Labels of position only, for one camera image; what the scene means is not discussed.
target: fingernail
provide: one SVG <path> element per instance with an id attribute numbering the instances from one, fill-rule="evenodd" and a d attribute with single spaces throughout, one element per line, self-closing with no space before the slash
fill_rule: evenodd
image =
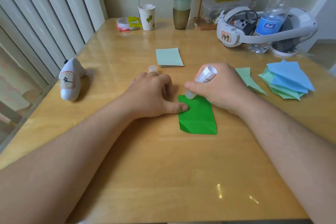
<path id="1" fill-rule="evenodd" d="M 182 111 L 183 111 L 183 112 L 187 111 L 188 109 L 189 109 L 189 107 L 188 107 L 186 104 L 184 104 L 184 105 L 182 106 Z"/>

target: white paper cup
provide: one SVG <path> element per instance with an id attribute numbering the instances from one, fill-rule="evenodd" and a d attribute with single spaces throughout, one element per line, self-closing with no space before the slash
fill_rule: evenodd
<path id="1" fill-rule="evenodd" d="M 142 28 L 153 30 L 155 28 L 155 5 L 138 6 Z"/>

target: white vr headset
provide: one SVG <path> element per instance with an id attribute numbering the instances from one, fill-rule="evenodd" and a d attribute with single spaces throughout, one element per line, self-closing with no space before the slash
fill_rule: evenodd
<path id="1" fill-rule="evenodd" d="M 292 28 L 271 35 L 252 36 L 257 26 L 258 19 L 263 12 L 256 12 L 246 6 L 232 9 L 227 14 L 224 11 L 215 21 L 217 24 L 217 37 L 227 47 L 235 47 L 242 43 L 262 44 L 272 43 L 284 39 L 300 37 L 303 42 L 312 37 L 317 31 L 315 19 L 300 8 L 292 8 L 288 14 L 292 22 Z"/>

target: blue label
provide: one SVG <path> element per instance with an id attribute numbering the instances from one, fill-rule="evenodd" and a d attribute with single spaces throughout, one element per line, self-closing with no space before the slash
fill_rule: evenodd
<path id="1" fill-rule="evenodd" d="M 258 33 L 259 35 L 275 34 L 279 32 L 282 24 L 283 24 L 283 21 L 276 22 L 276 21 L 269 21 L 264 18 L 261 18 L 255 32 Z"/>

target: water bottle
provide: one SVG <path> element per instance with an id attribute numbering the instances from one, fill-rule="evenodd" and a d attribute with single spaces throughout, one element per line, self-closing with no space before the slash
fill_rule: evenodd
<path id="1" fill-rule="evenodd" d="M 295 0 L 269 0 L 253 35 L 278 33 Z M 272 43 L 250 44 L 255 53 L 265 53 Z"/>

